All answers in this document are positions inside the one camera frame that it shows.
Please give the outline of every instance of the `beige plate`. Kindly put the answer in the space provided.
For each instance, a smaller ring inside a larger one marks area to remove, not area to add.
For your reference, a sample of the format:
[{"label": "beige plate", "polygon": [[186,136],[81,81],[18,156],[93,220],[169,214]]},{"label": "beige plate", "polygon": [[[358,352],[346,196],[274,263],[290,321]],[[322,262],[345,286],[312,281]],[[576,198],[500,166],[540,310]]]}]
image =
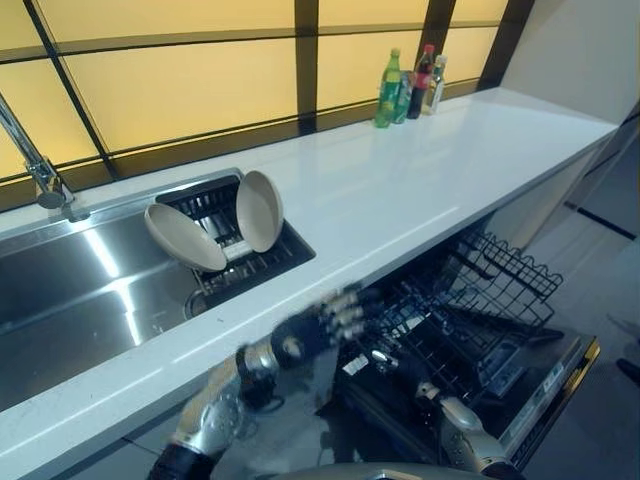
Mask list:
[{"label": "beige plate", "polygon": [[284,214],[282,200],[264,173],[247,173],[238,187],[236,215],[240,233],[256,252],[266,252],[278,240]]},{"label": "beige plate", "polygon": [[175,208],[160,203],[149,205],[144,212],[144,221],[158,245],[189,267],[215,272],[227,266],[220,245]]}]

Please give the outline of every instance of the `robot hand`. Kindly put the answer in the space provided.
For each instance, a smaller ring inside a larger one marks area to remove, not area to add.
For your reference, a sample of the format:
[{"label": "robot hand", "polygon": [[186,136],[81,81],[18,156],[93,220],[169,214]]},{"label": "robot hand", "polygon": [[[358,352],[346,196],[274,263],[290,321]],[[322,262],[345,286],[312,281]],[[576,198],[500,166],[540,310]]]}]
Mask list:
[{"label": "robot hand", "polygon": [[208,479],[242,425],[247,389],[281,368],[294,368],[362,333],[366,318],[380,308],[377,300],[376,292],[348,286],[214,367],[207,385],[185,406],[171,443],[149,478]]}]

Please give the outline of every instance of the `sticker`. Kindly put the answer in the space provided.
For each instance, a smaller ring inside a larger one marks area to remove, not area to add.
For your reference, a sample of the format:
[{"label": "sticker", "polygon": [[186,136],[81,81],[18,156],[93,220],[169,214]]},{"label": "sticker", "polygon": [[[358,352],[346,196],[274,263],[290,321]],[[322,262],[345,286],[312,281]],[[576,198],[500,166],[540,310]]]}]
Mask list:
[{"label": "sticker", "polygon": [[564,365],[562,365],[561,363],[553,367],[553,370],[551,370],[551,373],[549,373],[549,375],[547,375],[547,378],[545,378],[544,382],[542,382],[542,388],[544,388],[544,393],[547,393],[551,389],[551,387],[553,387],[553,385],[556,383],[556,381],[558,380],[562,372],[564,372]]},{"label": "sticker", "polygon": [[342,367],[342,370],[344,370],[345,372],[347,372],[349,375],[353,377],[356,373],[358,373],[367,365],[369,365],[369,360],[367,360],[367,357],[360,354],[356,358],[351,360],[349,363],[347,363],[344,367]]}]

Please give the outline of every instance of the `frosted glass panel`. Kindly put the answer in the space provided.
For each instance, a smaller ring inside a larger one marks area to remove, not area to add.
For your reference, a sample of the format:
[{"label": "frosted glass panel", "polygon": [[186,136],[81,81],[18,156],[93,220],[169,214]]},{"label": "frosted glass panel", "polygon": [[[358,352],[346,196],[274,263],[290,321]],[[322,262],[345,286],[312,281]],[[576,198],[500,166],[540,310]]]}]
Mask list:
[{"label": "frosted glass panel", "polygon": [[414,67],[420,31],[335,35],[318,39],[318,109],[377,98],[391,49],[400,68]]},{"label": "frosted glass panel", "polygon": [[508,0],[456,0],[452,22],[499,22]]},{"label": "frosted glass panel", "polygon": [[[97,155],[49,60],[0,65],[0,91],[40,153],[53,163]],[[0,176],[22,171],[22,158],[0,137]]]},{"label": "frosted glass panel", "polygon": [[482,74],[498,27],[453,28],[447,32],[443,53],[449,57],[447,82],[478,78]]},{"label": "frosted glass panel", "polygon": [[112,151],[297,112],[294,39],[74,55],[66,62]]},{"label": "frosted glass panel", "polygon": [[4,128],[0,127],[0,178],[24,172],[24,160]]},{"label": "frosted glass panel", "polygon": [[40,5],[58,41],[294,26],[293,0],[40,0]]},{"label": "frosted glass panel", "polygon": [[42,45],[22,0],[2,0],[0,50]]},{"label": "frosted glass panel", "polygon": [[428,0],[320,0],[318,24],[422,23],[428,5]]}]

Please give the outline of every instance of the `kitchen sink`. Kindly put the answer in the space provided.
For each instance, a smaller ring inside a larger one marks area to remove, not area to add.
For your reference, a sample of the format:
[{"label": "kitchen sink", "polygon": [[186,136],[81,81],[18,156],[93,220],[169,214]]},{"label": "kitchen sink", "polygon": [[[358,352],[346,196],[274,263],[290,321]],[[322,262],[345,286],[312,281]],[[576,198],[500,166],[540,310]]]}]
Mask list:
[{"label": "kitchen sink", "polygon": [[[99,206],[82,221],[59,220],[0,239],[0,411],[312,258],[285,224],[275,249],[292,242],[287,262],[255,278],[236,274],[233,285],[212,292],[201,273],[168,256],[147,232],[150,203],[167,196],[179,202],[194,188],[237,188],[239,179],[236,170],[219,172]],[[227,270],[243,265],[232,262]]]}]

